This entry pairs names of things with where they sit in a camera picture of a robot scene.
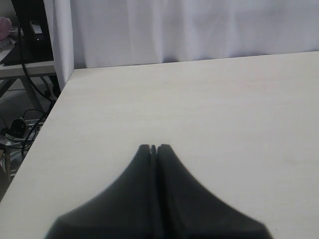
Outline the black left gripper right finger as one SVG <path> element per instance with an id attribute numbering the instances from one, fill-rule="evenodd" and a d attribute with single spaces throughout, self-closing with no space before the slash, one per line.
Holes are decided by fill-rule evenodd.
<path id="1" fill-rule="evenodd" d="M 168 144 L 158 147 L 158 196 L 167 239 L 270 239 L 267 227 L 213 195 Z"/>

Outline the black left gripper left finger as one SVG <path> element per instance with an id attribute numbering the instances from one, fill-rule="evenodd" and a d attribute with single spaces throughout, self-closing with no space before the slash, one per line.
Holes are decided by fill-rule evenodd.
<path id="1" fill-rule="evenodd" d="M 124 172 L 102 193 L 57 218 L 48 239 L 158 239 L 160 207 L 155 146 L 140 145 Z"/>

